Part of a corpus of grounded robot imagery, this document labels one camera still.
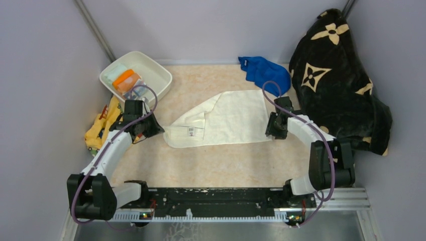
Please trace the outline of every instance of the beige tabletop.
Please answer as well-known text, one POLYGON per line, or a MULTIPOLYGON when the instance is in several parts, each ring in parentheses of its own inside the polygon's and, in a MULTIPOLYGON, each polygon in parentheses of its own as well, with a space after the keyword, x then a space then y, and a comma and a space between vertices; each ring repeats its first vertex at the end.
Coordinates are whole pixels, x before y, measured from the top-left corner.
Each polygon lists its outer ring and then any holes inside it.
MULTIPOLYGON (((221 92, 259 89, 245 80, 239 65, 166 68, 173 75, 172 87, 154 111, 162 126, 169 126, 221 92)), ((295 109, 299 109, 293 88, 288 95, 295 109)), ((273 111, 273 106, 266 99, 265 102, 268 113, 273 111)), ((282 187, 287 179, 307 173, 308 161, 308 148, 290 133, 285 140, 184 149, 168 146, 161 134, 126 151, 112 184, 143 180, 149 187, 282 187)))

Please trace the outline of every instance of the orange object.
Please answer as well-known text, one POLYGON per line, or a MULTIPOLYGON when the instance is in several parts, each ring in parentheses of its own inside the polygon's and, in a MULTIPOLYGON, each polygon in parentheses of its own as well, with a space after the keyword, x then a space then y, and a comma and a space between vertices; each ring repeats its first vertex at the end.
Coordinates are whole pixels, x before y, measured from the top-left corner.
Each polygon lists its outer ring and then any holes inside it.
POLYGON ((122 83, 123 81, 125 81, 127 78, 129 78, 132 74, 134 74, 135 72, 133 71, 133 69, 128 69, 126 71, 124 71, 124 73, 122 73, 114 82, 113 82, 113 86, 115 89, 118 89, 118 85, 120 83, 122 83))
POLYGON ((136 83, 136 81, 138 81, 138 79, 141 79, 139 74, 137 74, 137 73, 132 74, 125 81, 118 84, 117 91, 120 92, 121 94, 126 93, 135 85, 135 83, 136 83))

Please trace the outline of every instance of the black blanket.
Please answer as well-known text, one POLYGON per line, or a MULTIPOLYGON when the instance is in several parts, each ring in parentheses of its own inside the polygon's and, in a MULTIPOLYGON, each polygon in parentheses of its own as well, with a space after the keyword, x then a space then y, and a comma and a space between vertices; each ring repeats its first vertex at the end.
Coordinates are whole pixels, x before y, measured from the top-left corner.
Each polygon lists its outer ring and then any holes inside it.
POLYGON ((387 154, 390 110, 373 95, 373 82, 339 10, 318 16, 297 45, 289 69, 302 110, 323 131, 350 139, 355 150, 387 154))

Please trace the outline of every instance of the orange lid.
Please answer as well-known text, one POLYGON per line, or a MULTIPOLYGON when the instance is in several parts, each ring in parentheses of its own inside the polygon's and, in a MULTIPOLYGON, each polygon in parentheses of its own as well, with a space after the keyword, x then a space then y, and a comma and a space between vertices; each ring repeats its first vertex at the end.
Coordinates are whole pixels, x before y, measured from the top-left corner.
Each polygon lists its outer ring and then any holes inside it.
POLYGON ((129 78, 132 74, 134 74, 135 72, 133 71, 133 69, 128 69, 126 71, 124 71, 124 73, 122 73, 114 82, 113 82, 113 86, 115 89, 118 89, 118 85, 125 81, 127 78, 129 78))

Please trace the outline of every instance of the gray floor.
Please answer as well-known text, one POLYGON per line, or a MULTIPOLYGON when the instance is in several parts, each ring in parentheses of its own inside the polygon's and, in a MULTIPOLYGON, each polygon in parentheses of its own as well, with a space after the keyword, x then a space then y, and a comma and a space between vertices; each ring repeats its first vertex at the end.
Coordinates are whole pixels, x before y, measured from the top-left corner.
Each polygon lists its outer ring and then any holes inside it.
MULTIPOLYGON (((125 228, 129 224, 112 223, 125 228)), ((116 231, 104 222, 78 227, 75 241, 127 240, 364 240, 356 212, 320 212, 301 229, 279 223, 150 223, 131 231, 116 231)))

